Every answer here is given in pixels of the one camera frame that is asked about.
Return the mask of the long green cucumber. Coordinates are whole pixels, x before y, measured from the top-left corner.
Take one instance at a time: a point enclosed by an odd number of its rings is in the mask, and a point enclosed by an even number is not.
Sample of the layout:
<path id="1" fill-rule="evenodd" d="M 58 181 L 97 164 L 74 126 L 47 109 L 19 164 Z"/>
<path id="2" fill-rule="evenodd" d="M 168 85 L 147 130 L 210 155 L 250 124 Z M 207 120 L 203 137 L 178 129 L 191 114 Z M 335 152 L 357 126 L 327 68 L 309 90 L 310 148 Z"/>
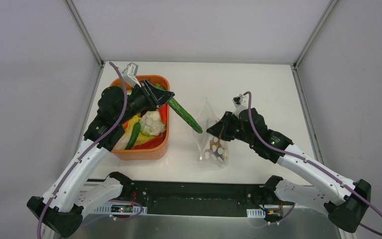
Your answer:
<path id="1" fill-rule="evenodd" d="M 194 117 L 183 108 L 183 106 L 174 98 L 172 97 L 167 101 L 165 106 L 171 107 L 174 112 L 182 118 L 183 121 L 185 121 L 196 133 L 203 133 L 202 127 L 200 124 L 194 119 Z"/>

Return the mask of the clear dotted zip bag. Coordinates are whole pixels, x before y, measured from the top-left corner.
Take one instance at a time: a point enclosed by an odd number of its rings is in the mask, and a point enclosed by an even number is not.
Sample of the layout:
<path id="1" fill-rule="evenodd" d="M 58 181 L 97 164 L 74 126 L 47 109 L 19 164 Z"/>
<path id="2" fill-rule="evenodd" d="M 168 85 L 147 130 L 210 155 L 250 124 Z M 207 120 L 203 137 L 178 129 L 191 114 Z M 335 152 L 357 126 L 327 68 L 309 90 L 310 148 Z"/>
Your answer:
<path id="1" fill-rule="evenodd" d="M 206 132 L 219 121 L 208 99 L 205 100 L 195 120 L 202 129 L 202 133 L 193 132 L 198 148 L 198 162 L 210 170 L 224 168 L 228 164 L 228 143 Z"/>

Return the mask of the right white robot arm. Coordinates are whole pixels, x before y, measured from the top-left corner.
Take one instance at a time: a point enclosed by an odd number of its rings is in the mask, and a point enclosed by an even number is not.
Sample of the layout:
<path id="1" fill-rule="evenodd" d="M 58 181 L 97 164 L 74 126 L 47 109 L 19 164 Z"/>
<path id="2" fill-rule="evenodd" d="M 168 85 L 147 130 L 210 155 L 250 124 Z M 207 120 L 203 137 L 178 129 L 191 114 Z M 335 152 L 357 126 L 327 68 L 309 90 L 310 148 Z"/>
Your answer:
<path id="1" fill-rule="evenodd" d="M 326 215 L 335 226 L 349 233 L 360 226 L 371 200 L 370 183 L 339 175 L 313 160 L 291 139 L 269 129 L 255 108 L 242 110 L 238 115 L 225 112 L 207 133 L 224 141 L 245 142 L 261 158 L 294 172 L 313 186 L 308 188 L 271 176 L 262 191 L 265 202 L 301 204 Z"/>

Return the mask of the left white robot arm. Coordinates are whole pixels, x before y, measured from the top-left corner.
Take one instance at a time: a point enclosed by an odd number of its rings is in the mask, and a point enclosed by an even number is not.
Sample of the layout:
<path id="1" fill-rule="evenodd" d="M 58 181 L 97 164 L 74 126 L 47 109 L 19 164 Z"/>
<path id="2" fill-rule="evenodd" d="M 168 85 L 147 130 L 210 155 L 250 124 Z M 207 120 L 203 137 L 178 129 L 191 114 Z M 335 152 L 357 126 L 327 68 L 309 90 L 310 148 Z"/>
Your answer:
<path id="1" fill-rule="evenodd" d="M 111 86 L 103 90 L 97 116 L 84 134 L 84 139 L 56 182 L 42 195 L 32 196 L 28 209 L 38 219 L 36 236 L 51 239 L 54 234 L 71 236 L 83 219 L 94 209 L 117 198 L 127 201 L 132 194 L 131 179 L 112 172 L 103 183 L 80 194 L 80 190 L 102 159 L 125 134 L 122 124 L 142 111 L 153 111 L 174 97 L 174 92 L 156 88 L 147 80 L 132 86 Z"/>

